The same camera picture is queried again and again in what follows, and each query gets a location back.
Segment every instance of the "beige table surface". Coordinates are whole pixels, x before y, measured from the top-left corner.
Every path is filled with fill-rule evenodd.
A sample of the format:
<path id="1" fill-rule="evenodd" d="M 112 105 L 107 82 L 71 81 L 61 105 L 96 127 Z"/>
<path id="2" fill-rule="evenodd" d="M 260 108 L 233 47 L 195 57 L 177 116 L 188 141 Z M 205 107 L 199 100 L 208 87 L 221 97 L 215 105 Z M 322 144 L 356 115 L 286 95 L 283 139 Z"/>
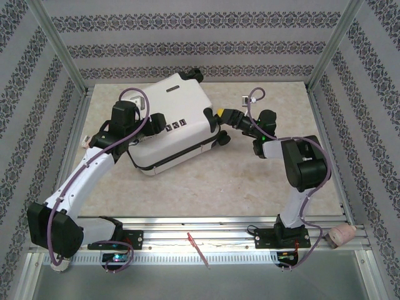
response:
<path id="1" fill-rule="evenodd" d="M 111 108 L 123 89 L 146 85 L 96 85 L 82 136 L 98 132 L 101 124 L 111 117 Z M 277 113 L 278 137 L 318 136 L 303 82 L 202 83 L 201 86 L 213 103 L 214 112 L 217 108 L 244 111 L 241 96 L 261 86 L 266 97 L 253 106 L 254 117 L 263 109 L 271 109 Z M 283 210 L 289 196 L 283 162 L 259 159 L 253 153 L 250 137 L 223 127 L 232 137 L 228 145 L 215 147 L 152 177 L 135 169 L 128 155 L 123 155 L 98 182 L 81 215 L 275 216 Z M 75 166 L 84 152 L 83 148 L 78 149 Z M 309 214 L 341 214 L 333 180 L 313 196 Z"/>

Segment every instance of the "patterned wallpaper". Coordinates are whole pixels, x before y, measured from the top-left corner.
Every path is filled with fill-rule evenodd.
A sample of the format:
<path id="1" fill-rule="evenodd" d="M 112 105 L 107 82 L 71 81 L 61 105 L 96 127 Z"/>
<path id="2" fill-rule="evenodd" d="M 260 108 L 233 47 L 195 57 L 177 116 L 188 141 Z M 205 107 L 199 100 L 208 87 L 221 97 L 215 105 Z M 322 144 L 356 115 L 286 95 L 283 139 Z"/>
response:
<path id="1" fill-rule="evenodd" d="M 9 299 L 29 240 L 26 211 L 55 188 L 80 97 L 26 3 L 0 8 L 0 299 Z"/>
<path id="2" fill-rule="evenodd" d="M 366 1 L 314 93 L 390 299 L 400 299 L 399 16 L 394 1 Z"/>
<path id="3" fill-rule="evenodd" d="M 305 81 L 348 0 L 331 2 L 44 3 L 93 85 L 155 82 L 194 66 L 207 81 Z"/>

